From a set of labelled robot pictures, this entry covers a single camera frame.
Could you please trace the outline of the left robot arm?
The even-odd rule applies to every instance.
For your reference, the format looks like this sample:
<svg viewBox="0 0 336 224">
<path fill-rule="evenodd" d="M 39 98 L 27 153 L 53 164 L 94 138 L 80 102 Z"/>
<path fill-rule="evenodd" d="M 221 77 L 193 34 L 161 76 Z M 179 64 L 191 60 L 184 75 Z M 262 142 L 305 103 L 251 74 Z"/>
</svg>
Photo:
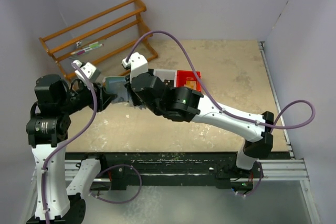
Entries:
<svg viewBox="0 0 336 224">
<path fill-rule="evenodd" d="M 99 83 L 72 90 L 57 74 L 48 74 L 36 81 L 37 101 L 30 110 L 26 125 L 28 143 L 36 165 L 37 205 L 28 223 L 82 223 L 86 212 L 85 199 L 94 178 L 101 171 L 99 158 L 85 158 L 67 185 L 65 177 L 66 145 L 70 115 L 90 107 L 98 113 L 117 96 L 108 94 Z"/>
</svg>

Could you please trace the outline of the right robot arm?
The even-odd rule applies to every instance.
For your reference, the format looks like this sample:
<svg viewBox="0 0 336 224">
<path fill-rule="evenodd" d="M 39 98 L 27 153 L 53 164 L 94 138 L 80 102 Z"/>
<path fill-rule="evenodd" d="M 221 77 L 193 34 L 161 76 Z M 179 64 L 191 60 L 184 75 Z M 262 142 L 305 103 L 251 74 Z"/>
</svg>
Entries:
<svg viewBox="0 0 336 224">
<path fill-rule="evenodd" d="M 237 168 L 252 169 L 254 162 L 267 158 L 273 148 L 273 135 L 264 125 L 273 122 L 271 112 L 253 114 L 223 104 L 215 106 L 201 92 L 169 87 L 150 72 L 127 78 L 125 87 L 133 105 L 143 105 L 157 116 L 173 122 L 203 123 L 241 136 L 244 143 L 237 153 Z"/>
</svg>

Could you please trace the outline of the green card holder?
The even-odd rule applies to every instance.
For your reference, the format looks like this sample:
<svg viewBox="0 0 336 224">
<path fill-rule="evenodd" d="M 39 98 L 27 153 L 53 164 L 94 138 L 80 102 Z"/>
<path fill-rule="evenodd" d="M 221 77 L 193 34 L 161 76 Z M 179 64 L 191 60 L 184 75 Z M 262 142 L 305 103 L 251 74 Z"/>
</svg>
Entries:
<svg viewBox="0 0 336 224">
<path fill-rule="evenodd" d="M 103 84 L 108 94 L 115 94 L 111 103 L 123 103 L 130 101 L 130 95 L 125 87 L 126 78 L 124 76 L 104 77 Z"/>
</svg>

